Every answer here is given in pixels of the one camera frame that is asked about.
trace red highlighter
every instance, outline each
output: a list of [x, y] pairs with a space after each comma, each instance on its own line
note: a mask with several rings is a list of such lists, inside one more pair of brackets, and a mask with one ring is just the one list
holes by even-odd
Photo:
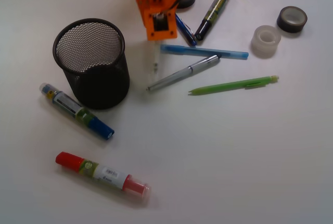
[[61, 152], [56, 157], [56, 163], [103, 184], [135, 194], [143, 200], [149, 198], [151, 187], [134, 179], [132, 175], [127, 173], [119, 172], [113, 168], [66, 152]]

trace silver pen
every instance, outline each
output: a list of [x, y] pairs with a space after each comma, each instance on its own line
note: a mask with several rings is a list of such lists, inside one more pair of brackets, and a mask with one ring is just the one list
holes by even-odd
[[208, 68], [209, 66], [215, 65], [220, 61], [220, 56], [214, 55], [211, 57], [206, 57], [203, 60], [200, 60], [196, 62], [195, 64], [192, 64], [185, 69], [182, 69], [180, 71], [177, 71], [176, 73], [171, 74], [168, 77], [165, 77], [150, 86], [147, 87], [147, 91], [152, 91], [159, 89], [160, 87], [166, 86], [170, 83], [175, 82], [176, 80], [180, 80], [181, 78], [189, 77], [193, 72], [202, 70], [204, 68]]

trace mechanical pencil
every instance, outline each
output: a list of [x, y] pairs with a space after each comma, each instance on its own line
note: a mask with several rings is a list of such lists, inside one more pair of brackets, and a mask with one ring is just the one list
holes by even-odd
[[256, 87], [256, 86], [265, 86], [269, 83], [277, 82], [278, 79], [279, 79], [278, 76], [271, 76], [271, 77], [261, 77], [261, 78], [245, 80], [245, 81], [222, 83], [222, 84], [218, 84], [218, 85], [197, 88], [197, 89], [189, 91], [189, 93], [191, 93], [191, 95], [205, 95], [205, 94], [211, 94], [211, 93], [222, 92], [222, 91], [227, 91], [227, 90], [250, 88], [250, 87]]
[[43, 83], [40, 86], [40, 90], [46, 98], [52, 101], [53, 104], [66, 111], [73, 118], [75, 118], [76, 121], [90, 128], [104, 139], [107, 140], [114, 134], [113, 129], [104, 124], [88, 109], [82, 107], [63, 91], [59, 91], [48, 83]]
[[220, 57], [217, 55], [211, 56], [211, 57], [206, 57], [203, 60], [200, 60], [196, 62], [195, 64], [192, 64], [185, 69], [182, 69], [180, 71], [177, 71], [176, 73], [173, 73], [172, 75], [165, 77], [150, 86], [148, 86], [147, 91], [152, 91], [159, 89], [163, 86], [166, 86], [168, 84], [171, 84], [177, 80], [180, 80], [182, 78], [188, 77], [191, 74], [193, 74], [194, 71], [202, 70], [204, 68], [208, 68], [210, 65], [217, 64], [220, 60]]

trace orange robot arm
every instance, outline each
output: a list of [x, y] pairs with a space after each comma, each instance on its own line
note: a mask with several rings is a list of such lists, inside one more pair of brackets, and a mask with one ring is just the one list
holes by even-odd
[[157, 41], [177, 38], [176, 0], [136, 0], [143, 23], [147, 29], [147, 39]]

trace mesh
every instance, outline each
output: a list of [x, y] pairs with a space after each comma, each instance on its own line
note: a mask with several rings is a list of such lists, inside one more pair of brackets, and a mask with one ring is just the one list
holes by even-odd
[[118, 32], [98, 22], [76, 26], [60, 39], [56, 54], [67, 68], [77, 72], [112, 64], [122, 51]]
[[125, 98], [130, 77], [122, 34], [109, 22], [99, 21], [69, 25], [56, 38], [53, 55], [77, 99], [89, 108], [107, 109]]

